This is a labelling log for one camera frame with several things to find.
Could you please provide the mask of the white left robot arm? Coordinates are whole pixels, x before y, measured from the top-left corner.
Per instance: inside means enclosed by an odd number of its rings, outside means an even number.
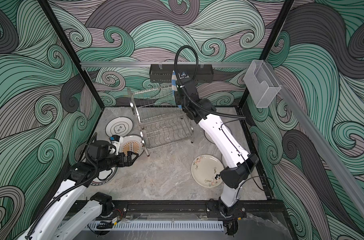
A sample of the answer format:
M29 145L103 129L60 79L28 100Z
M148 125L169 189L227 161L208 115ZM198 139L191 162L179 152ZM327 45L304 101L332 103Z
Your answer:
M130 167L139 157L139 154L113 153L109 151L85 153L86 160L71 167L70 173L61 183L52 200L38 214L33 224L20 236L21 240L72 240L93 219L104 214L109 216L113 204L111 197L97 193L63 226L61 222L78 197L90 186L90 183L99 176L100 172L111 168Z

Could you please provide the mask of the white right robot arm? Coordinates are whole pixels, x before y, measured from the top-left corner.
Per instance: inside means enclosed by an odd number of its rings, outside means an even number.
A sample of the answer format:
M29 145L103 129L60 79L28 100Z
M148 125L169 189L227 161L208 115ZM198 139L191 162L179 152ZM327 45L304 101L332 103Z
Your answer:
M227 167L219 173L224 182L218 208L225 218L234 215L238 194L259 158L245 150L225 126L222 117L241 119L242 116L220 113L208 99L201 99L195 83L189 77L172 76L175 101L190 120L198 124L220 150Z

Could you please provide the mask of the cream plate floral pattern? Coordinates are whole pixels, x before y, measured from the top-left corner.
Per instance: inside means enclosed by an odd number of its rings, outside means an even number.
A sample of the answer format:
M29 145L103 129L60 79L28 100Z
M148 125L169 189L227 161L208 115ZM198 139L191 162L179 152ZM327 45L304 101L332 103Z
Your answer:
M205 188L215 188L222 183L220 177L222 170L224 170L222 162L208 154L196 157L191 164L193 179Z

